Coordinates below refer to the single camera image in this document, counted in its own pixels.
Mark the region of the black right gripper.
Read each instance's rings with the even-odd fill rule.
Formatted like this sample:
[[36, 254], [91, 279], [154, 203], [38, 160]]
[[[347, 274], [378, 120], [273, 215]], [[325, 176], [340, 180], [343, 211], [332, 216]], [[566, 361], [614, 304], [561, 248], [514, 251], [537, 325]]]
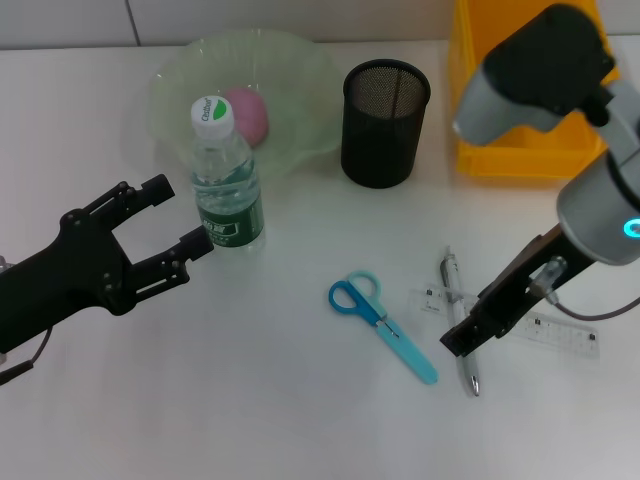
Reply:
[[466, 357], [496, 335], [505, 335], [547, 292], [556, 290], [594, 263], [559, 225], [536, 236], [480, 295], [479, 314], [469, 315], [440, 342]]

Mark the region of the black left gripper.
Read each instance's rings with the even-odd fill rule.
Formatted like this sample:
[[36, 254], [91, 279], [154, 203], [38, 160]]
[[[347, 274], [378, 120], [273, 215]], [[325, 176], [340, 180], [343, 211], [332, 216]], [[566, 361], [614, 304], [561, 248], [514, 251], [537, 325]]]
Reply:
[[190, 280], [186, 262], [214, 247], [204, 226], [192, 230], [168, 250], [130, 268], [130, 292], [124, 290], [131, 266], [112, 230], [147, 207], [175, 195], [159, 174], [135, 189], [122, 181], [87, 206], [60, 220], [60, 231], [44, 250], [1, 275], [1, 351], [7, 353], [57, 323], [90, 307], [113, 315]]

